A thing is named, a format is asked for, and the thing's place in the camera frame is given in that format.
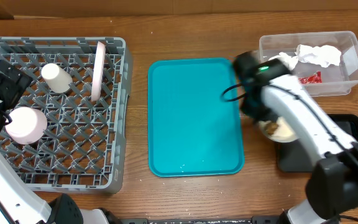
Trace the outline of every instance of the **gray plastic crate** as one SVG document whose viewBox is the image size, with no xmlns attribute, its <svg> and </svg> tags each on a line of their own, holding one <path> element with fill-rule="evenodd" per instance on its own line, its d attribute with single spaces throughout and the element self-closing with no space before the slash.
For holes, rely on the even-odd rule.
<svg viewBox="0 0 358 224">
<path fill-rule="evenodd" d="M 90 102 L 97 42 L 106 45 L 101 98 Z M 132 57 L 118 37 L 0 37 L 0 60 L 34 79 L 18 106 L 44 112 L 48 129 L 20 145 L 5 130 L 0 152 L 32 190 L 115 194 L 122 187 Z M 40 76 L 56 63 L 73 77 L 71 91 L 52 92 Z"/>
</svg>

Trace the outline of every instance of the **transparent bin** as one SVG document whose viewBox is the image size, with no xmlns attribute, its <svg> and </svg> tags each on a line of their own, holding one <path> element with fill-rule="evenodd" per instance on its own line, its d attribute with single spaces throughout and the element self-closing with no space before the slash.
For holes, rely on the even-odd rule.
<svg viewBox="0 0 358 224">
<path fill-rule="evenodd" d="M 265 35 L 259 40 L 260 61 L 266 62 L 280 52 L 295 56 L 299 44 L 312 47 L 331 45 L 342 52 L 339 66 L 323 68 L 320 65 L 298 62 L 293 70 L 293 74 L 298 77 L 308 77 L 321 71 L 323 83 L 305 84 L 311 96 L 346 95 L 358 84 L 358 41 L 351 31 Z"/>
</svg>

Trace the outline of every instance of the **red packet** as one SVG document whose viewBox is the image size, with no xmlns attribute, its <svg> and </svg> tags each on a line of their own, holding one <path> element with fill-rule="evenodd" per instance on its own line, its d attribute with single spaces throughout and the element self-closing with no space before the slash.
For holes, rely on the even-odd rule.
<svg viewBox="0 0 358 224">
<path fill-rule="evenodd" d="M 318 71 L 316 73 L 314 73 L 312 76 L 309 77 L 303 77 L 303 78 L 298 78 L 299 82 L 302 84 L 308 84 L 308 83 L 322 83 L 322 79 L 321 79 L 321 72 Z"/>
</svg>

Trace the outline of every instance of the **wooden table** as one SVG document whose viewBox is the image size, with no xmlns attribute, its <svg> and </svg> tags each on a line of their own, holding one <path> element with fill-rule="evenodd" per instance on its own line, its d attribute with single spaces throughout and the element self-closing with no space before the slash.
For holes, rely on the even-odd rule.
<svg viewBox="0 0 358 224">
<path fill-rule="evenodd" d="M 278 215 L 305 199 L 309 174 L 284 174 L 273 143 L 243 119 L 246 163 L 235 175 L 163 179 L 147 155 L 147 71 L 157 60 L 232 57 L 259 48 L 268 34 L 351 30 L 358 11 L 102 17 L 0 21 L 0 36 L 92 37 L 126 40 L 134 57 L 126 117 L 124 185 L 116 195 L 71 195 L 80 208 L 105 207 L 119 218 L 240 218 Z M 358 85 L 347 96 L 316 101 L 327 113 L 358 115 Z M 59 194 L 37 192 L 51 201 Z M 358 209 L 347 212 L 358 217 Z"/>
</svg>

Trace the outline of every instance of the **blue tray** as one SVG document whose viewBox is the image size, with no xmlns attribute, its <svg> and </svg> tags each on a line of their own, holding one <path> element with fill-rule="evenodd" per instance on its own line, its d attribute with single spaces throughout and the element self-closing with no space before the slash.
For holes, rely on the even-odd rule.
<svg viewBox="0 0 358 224">
<path fill-rule="evenodd" d="M 225 58 L 167 60 L 149 68 L 149 166 L 159 177 L 235 174 L 244 165 L 238 102 Z M 235 90 L 225 97 L 237 96 Z"/>
</svg>

